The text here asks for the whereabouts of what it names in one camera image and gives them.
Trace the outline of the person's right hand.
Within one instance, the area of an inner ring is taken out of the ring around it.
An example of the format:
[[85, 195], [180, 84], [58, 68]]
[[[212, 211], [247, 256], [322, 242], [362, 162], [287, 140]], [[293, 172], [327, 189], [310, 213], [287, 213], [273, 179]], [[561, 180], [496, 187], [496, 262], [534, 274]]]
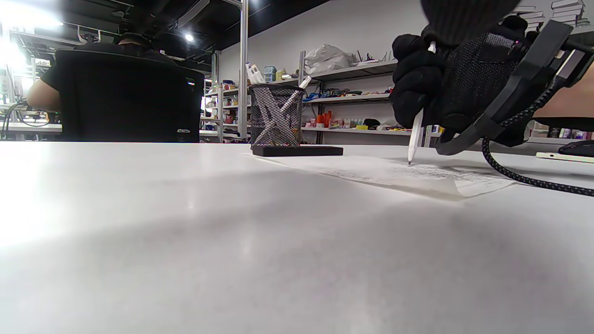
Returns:
[[395, 120], [409, 128], [422, 111], [424, 126], [464, 131], [496, 99], [536, 37], [518, 16], [461, 44], [446, 44], [430, 26], [420, 36], [398, 36], [390, 94]]

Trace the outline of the person's left hand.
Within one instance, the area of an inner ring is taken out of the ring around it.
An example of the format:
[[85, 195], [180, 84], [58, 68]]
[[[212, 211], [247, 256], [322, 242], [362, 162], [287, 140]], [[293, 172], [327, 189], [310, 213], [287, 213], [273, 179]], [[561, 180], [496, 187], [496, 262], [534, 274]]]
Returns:
[[457, 45], [492, 27], [518, 6], [519, 0], [421, 0], [428, 21], [426, 35], [442, 44]]

